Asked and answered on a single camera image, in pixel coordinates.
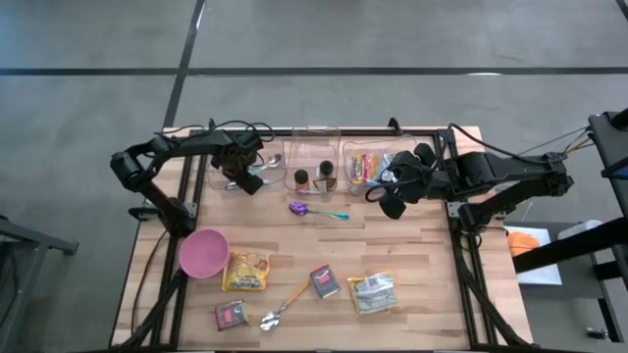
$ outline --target gray floor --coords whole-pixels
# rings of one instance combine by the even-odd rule
[[[0,68],[175,68],[193,6],[5,0]],[[628,63],[626,33],[614,0],[209,0],[190,66],[610,67]],[[210,117],[381,126],[397,117],[408,126],[480,126],[485,140],[521,151],[583,126],[590,114],[628,106],[627,78],[189,77],[175,126]],[[161,127],[173,82],[0,76],[0,214],[80,242],[76,257],[47,259],[21,352],[107,345],[137,227],[126,208],[140,201],[119,185],[109,157]],[[526,220],[617,217],[601,165],[594,149],[575,154],[567,161],[574,188],[532,200]],[[528,205],[511,217],[520,220]],[[596,307],[526,298],[537,343],[625,351],[582,337],[601,325]]]

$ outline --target orange-handled utensil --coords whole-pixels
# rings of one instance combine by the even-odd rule
[[[291,296],[290,298],[288,298],[288,300],[284,303],[284,305],[282,305],[281,308],[279,308],[278,311],[273,311],[273,312],[268,312],[266,314],[266,316],[264,316],[264,318],[262,318],[262,323],[260,324],[260,328],[262,328],[262,330],[271,330],[273,328],[276,328],[277,325],[279,324],[279,318],[282,315],[282,311],[284,311],[285,309],[288,308],[288,306],[290,304],[292,304],[294,302],[294,300],[296,300],[296,298],[298,298],[299,295],[301,295],[305,289],[307,289],[307,287],[310,285],[310,281],[306,281],[304,282]]]

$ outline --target purple spoon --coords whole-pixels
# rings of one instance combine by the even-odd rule
[[[349,215],[348,214],[310,210],[310,209],[307,208],[306,204],[304,204],[302,202],[298,202],[298,201],[290,202],[289,205],[288,205],[288,208],[290,208],[290,210],[295,215],[298,215],[298,216],[305,216],[308,213],[312,213],[312,214],[316,214],[316,215],[328,216],[328,217],[332,217],[332,218],[339,219],[339,220],[345,220],[345,221],[349,219]]]

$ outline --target butcher block tabletop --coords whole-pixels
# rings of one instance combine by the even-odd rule
[[[466,129],[477,137],[480,131]],[[188,135],[181,130],[176,135]],[[483,147],[464,135],[455,134],[458,153],[483,151]],[[270,255],[270,273],[264,291],[223,291],[222,276],[191,278],[187,285],[179,340],[181,350],[430,350],[465,349],[469,342],[464,325],[458,282],[445,216],[439,200],[421,200],[408,205],[400,220],[387,218],[377,203],[348,192],[344,175],[343,144],[381,142],[390,145],[393,137],[351,136],[340,139],[338,188],[332,194],[299,196],[283,181],[265,185],[253,196],[241,190],[225,190],[209,164],[202,199],[198,208],[197,229],[219,231],[235,252]],[[430,137],[404,140],[404,149],[415,144],[433,145]],[[263,155],[275,153],[288,157],[290,138],[277,137],[265,144]],[[188,197],[194,188],[198,157],[192,163]],[[176,196],[183,158],[167,162],[155,183],[167,194]],[[275,177],[280,170],[272,171]],[[293,171],[287,171],[293,178]],[[307,203],[312,209],[348,213],[349,221],[319,215],[303,217],[288,209],[291,201]],[[131,309],[148,256],[164,227],[157,220],[140,224],[131,258],[112,344],[131,334]],[[164,269],[168,234],[159,244],[139,296],[136,323],[141,323],[155,303]],[[532,341],[523,300],[502,230],[491,228],[483,234],[480,248],[489,297],[515,331]],[[272,332],[262,331],[261,318],[279,309],[290,295],[309,279],[309,273],[330,265],[340,291],[320,299],[309,286],[282,313],[280,325]],[[346,279],[392,272],[399,307],[389,312],[358,315]],[[243,299],[249,324],[218,331],[214,310],[217,306]],[[166,310],[162,340],[167,341],[174,300]],[[473,299],[480,341],[485,341],[482,316]]]

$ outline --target metal spoon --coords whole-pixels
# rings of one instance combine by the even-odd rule
[[[252,176],[255,176],[256,174],[261,173],[262,171],[265,171],[269,168],[276,168],[279,166],[280,162],[282,161],[282,158],[284,158],[284,156],[281,153],[276,153],[275,155],[271,156],[271,158],[268,160],[268,163],[266,163],[264,166],[256,169],[255,171],[251,172]],[[225,189],[226,190],[235,190],[238,189],[239,186],[237,186],[235,181],[230,181],[227,185],[225,185]]]
[[[303,293],[309,285],[310,285],[310,281],[305,282],[296,290],[295,293],[293,293],[290,296],[290,298],[286,301],[286,303],[284,303],[284,305],[282,305],[281,308],[279,308],[278,311],[268,312],[266,316],[262,318],[262,323],[260,324],[260,328],[262,328],[262,330],[271,330],[271,329],[276,328],[277,325],[279,324],[279,318],[281,317],[282,312],[285,309],[287,309],[288,306],[292,304],[294,300],[296,300],[296,298],[298,298],[298,296],[301,295],[301,293]]]

